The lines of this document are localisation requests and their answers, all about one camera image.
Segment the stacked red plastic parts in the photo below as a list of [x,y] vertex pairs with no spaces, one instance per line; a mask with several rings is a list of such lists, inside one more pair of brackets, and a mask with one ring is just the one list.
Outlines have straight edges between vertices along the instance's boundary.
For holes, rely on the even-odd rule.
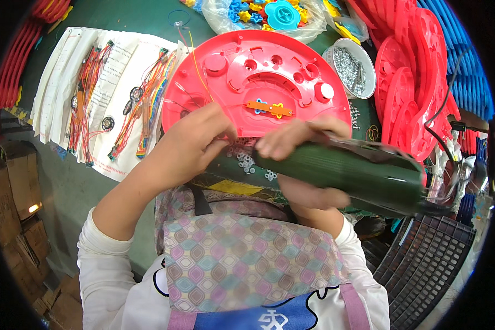
[[0,67],[0,109],[15,105],[20,76],[29,52],[39,40],[43,26],[61,18],[69,4],[70,0],[40,0],[33,7],[32,15],[20,28]]
[[[447,91],[447,50],[436,16],[416,0],[348,0],[367,24],[376,47],[376,111],[382,142],[401,148],[418,162],[426,159],[436,139],[424,128]],[[447,115],[460,120],[451,94],[440,115],[429,124],[445,140],[452,138]]]
[[480,133],[471,129],[466,129],[465,132],[460,132],[457,141],[460,145],[460,151],[462,154],[470,156],[477,154],[477,137],[480,137]]

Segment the apron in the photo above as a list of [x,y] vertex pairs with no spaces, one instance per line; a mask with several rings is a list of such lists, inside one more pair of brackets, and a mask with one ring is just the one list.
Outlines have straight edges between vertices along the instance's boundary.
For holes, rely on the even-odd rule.
[[370,329],[332,236],[287,222],[283,205],[187,184],[160,194],[155,211],[168,329],[223,328],[249,313],[263,315],[262,328],[283,329],[289,320],[277,307],[337,287],[351,329]]

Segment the workbench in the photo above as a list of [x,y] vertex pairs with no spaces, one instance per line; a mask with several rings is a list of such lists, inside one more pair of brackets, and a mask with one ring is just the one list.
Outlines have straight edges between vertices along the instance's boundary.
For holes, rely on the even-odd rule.
[[[130,3],[123,0],[77,0],[67,19],[60,23],[53,32],[48,35],[45,34],[37,49],[30,54],[21,78],[23,91],[16,111],[29,118],[40,76],[54,46],[66,27],[78,26],[139,32],[177,42],[179,39],[178,30],[171,26],[167,19],[172,10],[185,10],[189,13],[191,19],[185,27],[191,29],[195,46],[216,35],[205,21],[204,16],[186,7],[178,0],[134,0]],[[187,15],[183,12],[174,12],[171,15],[172,22],[186,21],[186,19]],[[308,46],[318,52],[321,57],[323,51],[338,38],[340,35],[330,26],[327,26],[327,31],[317,36]],[[374,62],[376,50],[366,43],[363,43],[363,47]],[[357,118],[357,125],[360,129],[353,129],[353,138],[365,139],[366,131],[370,125],[380,127],[376,111],[372,108],[373,100],[372,97],[369,100],[356,99],[352,101],[360,112],[360,116]],[[224,152],[211,163],[206,173],[194,179],[194,183],[205,187],[211,186],[217,190],[259,196],[284,203],[285,199],[280,194],[277,180],[268,181],[264,177],[266,171],[254,167],[256,172],[246,175],[243,169],[238,166],[238,159],[235,156],[226,157]]]

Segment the white button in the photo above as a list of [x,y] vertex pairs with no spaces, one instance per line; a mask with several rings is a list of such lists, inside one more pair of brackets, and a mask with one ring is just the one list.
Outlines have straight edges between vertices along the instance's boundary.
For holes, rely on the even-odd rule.
[[327,83],[321,85],[321,94],[325,99],[331,99],[334,97],[334,89]]

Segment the white sleeve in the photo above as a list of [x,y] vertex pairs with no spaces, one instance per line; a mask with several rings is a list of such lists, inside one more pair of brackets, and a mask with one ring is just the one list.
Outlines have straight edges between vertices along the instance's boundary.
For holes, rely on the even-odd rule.
[[391,323],[389,320],[387,290],[376,282],[367,268],[361,241],[359,241],[354,228],[346,219],[343,229],[335,241],[343,255],[345,265],[351,273],[350,280],[357,293],[364,300],[372,328],[389,329]]
[[124,242],[103,234],[92,220],[93,210],[88,213],[77,243],[83,329],[118,328],[121,325],[113,325],[112,321],[123,310],[128,292],[136,284],[128,257],[133,238]]

